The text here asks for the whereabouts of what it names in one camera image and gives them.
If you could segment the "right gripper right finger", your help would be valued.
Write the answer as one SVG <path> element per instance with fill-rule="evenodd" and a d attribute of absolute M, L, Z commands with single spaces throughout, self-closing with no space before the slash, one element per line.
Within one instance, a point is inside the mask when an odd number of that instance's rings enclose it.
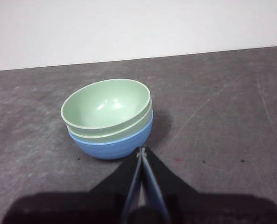
<path fill-rule="evenodd" d="M 150 148 L 142 147 L 141 153 L 147 205 L 159 212 L 164 221 L 183 221 L 180 200 L 197 191 L 175 175 Z"/>

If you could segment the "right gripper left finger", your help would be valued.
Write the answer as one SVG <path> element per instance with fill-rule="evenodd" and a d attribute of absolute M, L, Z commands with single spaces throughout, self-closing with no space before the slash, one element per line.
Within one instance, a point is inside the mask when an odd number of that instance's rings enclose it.
<path fill-rule="evenodd" d="M 138 204 L 141 150 L 135 149 L 117 169 L 90 190 L 94 222 L 125 222 Z"/>

